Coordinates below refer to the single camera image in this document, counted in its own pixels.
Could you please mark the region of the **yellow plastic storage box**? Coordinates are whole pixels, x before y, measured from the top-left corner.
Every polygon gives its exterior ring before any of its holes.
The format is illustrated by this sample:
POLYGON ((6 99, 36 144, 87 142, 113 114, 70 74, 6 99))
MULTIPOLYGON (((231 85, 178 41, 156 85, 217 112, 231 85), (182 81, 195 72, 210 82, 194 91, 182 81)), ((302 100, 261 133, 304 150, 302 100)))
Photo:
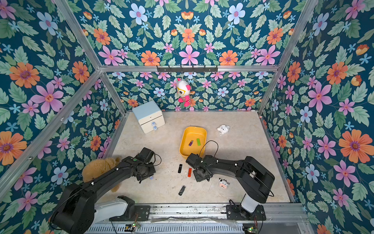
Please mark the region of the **yellow plastic storage box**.
POLYGON ((179 152, 184 159, 190 154, 202 156, 204 153, 203 146, 206 143, 207 131, 202 127, 190 126, 184 130, 179 152))

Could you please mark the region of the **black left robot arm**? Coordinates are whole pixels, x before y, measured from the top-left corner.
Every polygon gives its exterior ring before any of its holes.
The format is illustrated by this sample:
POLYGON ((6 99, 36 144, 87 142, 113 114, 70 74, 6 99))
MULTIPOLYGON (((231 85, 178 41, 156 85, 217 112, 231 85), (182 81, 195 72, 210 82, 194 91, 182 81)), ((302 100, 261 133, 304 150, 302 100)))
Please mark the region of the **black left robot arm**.
POLYGON ((68 234, 83 234, 92 224, 125 214, 130 201, 118 198, 114 202, 97 201, 122 181, 135 177, 139 182, 155 174, 151 161, 155 152, 143 148, 135 157, 126 157, 108 172, 82 184, 67 186, 53 211, 49 224, 68 234))

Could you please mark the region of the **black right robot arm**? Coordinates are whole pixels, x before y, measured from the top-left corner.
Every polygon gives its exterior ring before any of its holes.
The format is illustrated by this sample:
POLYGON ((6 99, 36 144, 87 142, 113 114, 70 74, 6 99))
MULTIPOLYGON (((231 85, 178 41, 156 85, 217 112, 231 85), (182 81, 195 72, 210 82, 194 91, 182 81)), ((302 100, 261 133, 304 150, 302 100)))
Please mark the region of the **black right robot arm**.
POLYGON ((269 196, 274 195, 271 191, 274 175, 253 157, 223 160, 211 155, 202 158, 197 154, 190 154, 186 163, 193 168, 197 182, 209 181, 215 174, 237 179, 245 191, 241 207, 248 213, 255 212, 258 206, 266 203, 269 196))

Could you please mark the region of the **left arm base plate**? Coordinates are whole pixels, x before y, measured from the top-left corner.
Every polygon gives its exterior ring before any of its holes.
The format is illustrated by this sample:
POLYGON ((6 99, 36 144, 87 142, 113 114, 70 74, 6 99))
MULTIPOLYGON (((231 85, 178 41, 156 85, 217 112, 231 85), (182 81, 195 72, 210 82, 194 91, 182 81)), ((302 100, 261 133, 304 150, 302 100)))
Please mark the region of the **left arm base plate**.
POLYGON ((110 221, 147 221, 151 207, 149 205, 131 205, 121 216, 111 217, 110 221))

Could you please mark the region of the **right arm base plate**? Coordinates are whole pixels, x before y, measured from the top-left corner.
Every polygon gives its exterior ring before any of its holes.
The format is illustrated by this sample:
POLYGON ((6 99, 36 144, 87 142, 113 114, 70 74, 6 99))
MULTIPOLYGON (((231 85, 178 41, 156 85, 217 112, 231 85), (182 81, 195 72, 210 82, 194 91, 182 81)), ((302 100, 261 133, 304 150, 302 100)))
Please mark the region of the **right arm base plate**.
POLYGON ((236 221, 265 221, 266 214, 264 207, 258 205, 255 211, 250 213, 241 206, 229 204, 226 206, 227 219, 236 221))

